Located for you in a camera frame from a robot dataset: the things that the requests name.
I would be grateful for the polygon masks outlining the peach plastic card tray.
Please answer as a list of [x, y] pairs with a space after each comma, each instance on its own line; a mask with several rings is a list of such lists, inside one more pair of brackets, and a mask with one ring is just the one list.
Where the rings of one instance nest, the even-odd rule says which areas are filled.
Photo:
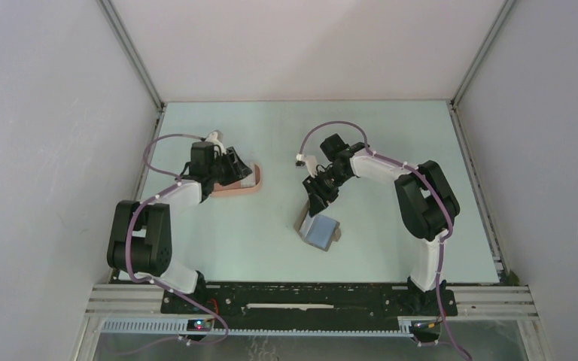
[[257, 185], [255, 187], [252, 187], [252, 188], [243, 189], [240, 187], [240, 180], [239, 180], [239, 196], [245, 196], [248, 194], [255, 193], [262, 187], [262, 181], [263, 181], [262, 170], [261, 170], [260, 165], [257, 162], [256, 162], [256, 164], [257, 164], [258, 171], [259, 171], [258, 179], [257, 179], [258, 180]]

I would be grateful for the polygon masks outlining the taupe leather card holder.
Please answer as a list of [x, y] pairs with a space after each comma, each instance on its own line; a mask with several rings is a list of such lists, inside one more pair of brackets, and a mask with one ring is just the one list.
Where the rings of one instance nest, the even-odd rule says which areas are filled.
[[294, 230], [300, 239], [319, 250], [327, 252], [342, 235], [340, 223], [323, 214], [309, 215], [309, 203], [305, 203], [294, 222]]

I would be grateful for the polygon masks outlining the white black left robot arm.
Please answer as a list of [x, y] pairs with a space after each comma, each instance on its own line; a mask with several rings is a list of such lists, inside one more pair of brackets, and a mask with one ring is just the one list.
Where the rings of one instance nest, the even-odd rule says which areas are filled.
[[212, 193], [245, 193], [260, 184], [260, 169], [244, 162], [234, 147], [219, 141], [192, 144], [190, 160], [172, 185], [143, 202], [123, 200], [115, 208], [106, 254], [111, 268], [132, 281], [152, 282], [180, 292], [179, 304], [199, 313], [208, 303], [199, 287], [201, 272], [176, 259], [172, 218], [204, 202]]

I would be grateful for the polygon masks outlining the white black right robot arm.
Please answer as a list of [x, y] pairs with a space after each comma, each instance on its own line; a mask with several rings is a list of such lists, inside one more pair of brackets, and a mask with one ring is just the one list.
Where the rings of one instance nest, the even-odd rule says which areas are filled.
[[442, 282], [444, 243], [452, 235], [460, 205], [438, 163], [417, 166], [389, 159], [365, 143], [350, 145], [337, 134], [321, 143], [329, 160], [322, 166], [314, 156], [298, 153], [296, 164], [309, 173], [303, 181], [308, 196], [307, 216], [317, 217], [339, 196], [340, 187], [353, 177], [392, 185], [406, 229], [419, 240], [415, 263], [409, 276], [416, 287], [407, 302], [416, 314], [427, 314], [437, 306], [434, 291]]

